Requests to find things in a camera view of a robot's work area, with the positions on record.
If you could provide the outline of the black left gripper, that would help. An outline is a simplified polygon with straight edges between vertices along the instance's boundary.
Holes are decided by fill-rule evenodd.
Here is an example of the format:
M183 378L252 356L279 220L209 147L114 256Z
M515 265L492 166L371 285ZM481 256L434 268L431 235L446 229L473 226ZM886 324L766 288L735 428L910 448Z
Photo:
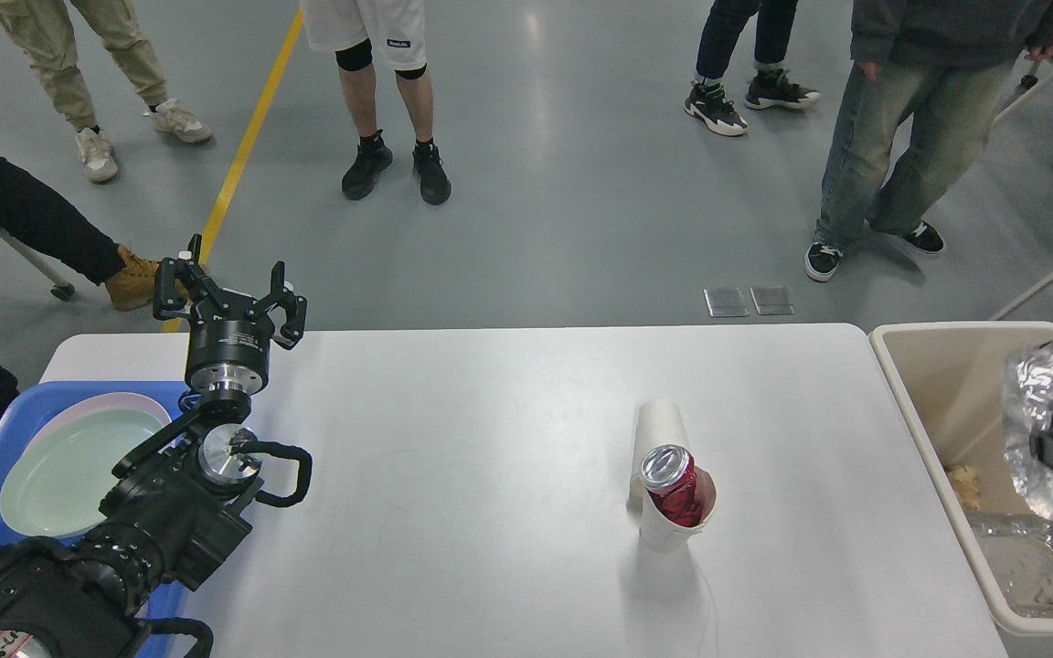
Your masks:
M184 382L193 391L233 385L247 395L269 385L269 345L292 350L304 338L307 299L285 279L285 263L276 261L269 294L250 304L249 320L229 317L225 293L200 262L201 234L187 250L160 260L154 276L152 316L158 321L191 318ZM282 311L276 324L269 313Z

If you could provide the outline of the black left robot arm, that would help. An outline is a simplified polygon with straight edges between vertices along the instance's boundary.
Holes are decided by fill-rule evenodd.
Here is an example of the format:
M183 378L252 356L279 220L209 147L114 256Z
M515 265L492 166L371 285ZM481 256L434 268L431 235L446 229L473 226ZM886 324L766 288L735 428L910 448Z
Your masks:
M155 589L199 589L250 533L251 503L287 509L307 495L306 450L245 425L267 387L269 346L293 348L307 301L271 268L267 294L218 286L200 265L202 238L164 258L152 313L185 318L184 380L194 403L126 453L101 499L103 521L71 546L34 537L0 547L0 657L134 657L152 637L192 638L208 657L212 629L193 618L143 618Z

